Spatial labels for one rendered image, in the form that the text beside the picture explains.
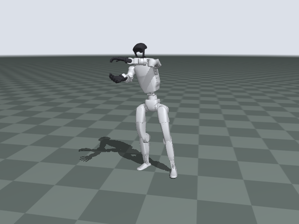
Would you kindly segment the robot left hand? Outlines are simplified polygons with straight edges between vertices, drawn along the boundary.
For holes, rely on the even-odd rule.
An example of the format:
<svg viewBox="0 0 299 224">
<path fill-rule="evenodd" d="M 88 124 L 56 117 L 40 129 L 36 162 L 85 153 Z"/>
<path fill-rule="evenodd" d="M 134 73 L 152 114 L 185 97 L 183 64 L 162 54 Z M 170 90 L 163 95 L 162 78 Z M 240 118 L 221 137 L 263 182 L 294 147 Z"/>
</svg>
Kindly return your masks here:
<svg viewBox="0 0 299 224">
<path fill-rule="evenodd" d="M 111 59 L 110 59 L 110 62 L 112 62 L 113 60 L 116 60 L 116 62 L 118 62 L 118 61 L 124 61 L 125 63 L 132 63 L 132 60 L 131 59 L 129 59 L 128 57 L 112 57 Z"/>
</svg>

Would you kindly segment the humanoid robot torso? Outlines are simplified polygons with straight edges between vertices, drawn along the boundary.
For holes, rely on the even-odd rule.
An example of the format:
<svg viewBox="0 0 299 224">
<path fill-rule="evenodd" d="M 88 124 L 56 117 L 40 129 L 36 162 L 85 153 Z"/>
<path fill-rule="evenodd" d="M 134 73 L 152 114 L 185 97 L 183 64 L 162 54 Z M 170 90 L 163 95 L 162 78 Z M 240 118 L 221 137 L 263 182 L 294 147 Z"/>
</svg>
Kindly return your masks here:
<svg viewBox="0 0 299 224">
<path fill-rule="evenodd" d="M 148 67 L 147 63 L 146 66 L 135 65 L 134 70 L 141 89 L 144 93 L 148 93 L 148 99 L 145 100 L 145 109 L 150 112 L 157 112 L 157 105 L 160 103 L 160 99 L 157 99 L 157 95 L 154 92 L 160 87 L 158 69 Z"/>
</svg>

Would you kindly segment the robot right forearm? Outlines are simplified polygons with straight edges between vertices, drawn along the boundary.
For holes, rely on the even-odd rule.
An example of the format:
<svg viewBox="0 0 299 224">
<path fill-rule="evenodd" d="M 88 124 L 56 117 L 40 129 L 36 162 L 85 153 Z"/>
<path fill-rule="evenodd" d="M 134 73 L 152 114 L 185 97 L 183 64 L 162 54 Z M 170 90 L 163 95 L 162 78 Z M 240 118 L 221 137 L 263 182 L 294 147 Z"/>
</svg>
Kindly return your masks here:
<svg viewBox="0 0 299 224">
<path fill-rule="evenodd" d="M 126 74 L 122 74 L 124 77 L 127 77 L 127 80 L 125 80 L 124 82 L 128 83 L 131 80 L 131 77 L 129 75 Z"/>
</svg>

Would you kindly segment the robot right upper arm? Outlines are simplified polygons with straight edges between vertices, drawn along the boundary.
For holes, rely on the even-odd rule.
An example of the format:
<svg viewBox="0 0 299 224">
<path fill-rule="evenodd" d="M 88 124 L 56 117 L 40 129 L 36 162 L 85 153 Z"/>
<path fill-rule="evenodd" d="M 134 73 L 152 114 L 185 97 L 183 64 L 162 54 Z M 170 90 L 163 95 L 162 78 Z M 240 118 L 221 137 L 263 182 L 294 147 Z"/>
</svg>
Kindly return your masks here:
<svg viewBox="0 0 299 224">
<path fill-rule="evenodd" d="M 135 68 L 135 65 L 132 65 L 132 66 L 130 66 L 130 67 L 128 68 L 128 73 L 127 73 L 127 75 L 129 75 L 129 76 L 131 77 L 130 82 L 132 82 L 132 81 L 133 81 L 133 78 L 134 78 L 134 74 L 135 74 L 135 70 L 134 70 L 134 68 Z"/>
</svg>

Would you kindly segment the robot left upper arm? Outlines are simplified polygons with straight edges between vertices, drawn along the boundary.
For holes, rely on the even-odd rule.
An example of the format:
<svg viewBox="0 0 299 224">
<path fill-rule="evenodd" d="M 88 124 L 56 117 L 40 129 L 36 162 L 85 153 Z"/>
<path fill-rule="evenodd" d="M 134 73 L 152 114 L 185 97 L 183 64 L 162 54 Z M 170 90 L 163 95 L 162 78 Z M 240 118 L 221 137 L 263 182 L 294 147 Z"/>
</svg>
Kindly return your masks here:
<svg viewBox="0 0 299 224">
<path fill-rule="evenodd" d="M 158 69 L 161 67 L 161 63 L 159 59 L 148 59 L 148 67 L 154 67 L 155 69 Z"/>
</svg>

